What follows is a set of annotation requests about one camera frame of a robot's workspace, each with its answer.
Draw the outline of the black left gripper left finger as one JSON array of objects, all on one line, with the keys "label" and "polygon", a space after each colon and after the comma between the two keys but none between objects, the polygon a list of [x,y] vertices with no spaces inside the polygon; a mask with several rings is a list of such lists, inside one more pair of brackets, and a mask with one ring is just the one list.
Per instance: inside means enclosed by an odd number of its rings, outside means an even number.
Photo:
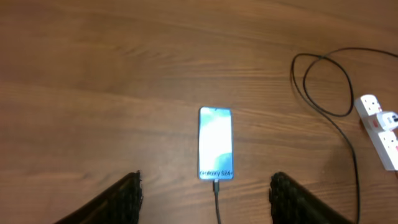
[{"label": "black left gripper left finger", "polygon": [[138,224],[142,201],[141,173],[130,172],[56,224]]}]

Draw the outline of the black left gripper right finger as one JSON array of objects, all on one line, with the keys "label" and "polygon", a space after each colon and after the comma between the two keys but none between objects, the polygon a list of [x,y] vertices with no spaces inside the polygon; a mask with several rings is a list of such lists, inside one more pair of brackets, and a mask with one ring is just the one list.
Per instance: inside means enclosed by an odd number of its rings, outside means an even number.
[{"label": "black left gripper right finger", "polygon": [[284,172],[271,177],[273,224],[353,224]]}]

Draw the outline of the blue Galaxy smartphone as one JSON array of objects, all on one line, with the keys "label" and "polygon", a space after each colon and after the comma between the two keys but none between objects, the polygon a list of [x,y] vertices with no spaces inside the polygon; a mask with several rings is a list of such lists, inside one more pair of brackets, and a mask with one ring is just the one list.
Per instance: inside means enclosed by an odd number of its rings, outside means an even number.
[{"label": "blue Galaxy smartphone", "polygon": [[228,108],[199,110],[198,177],[211,181],[234,177],[233,119]]}]

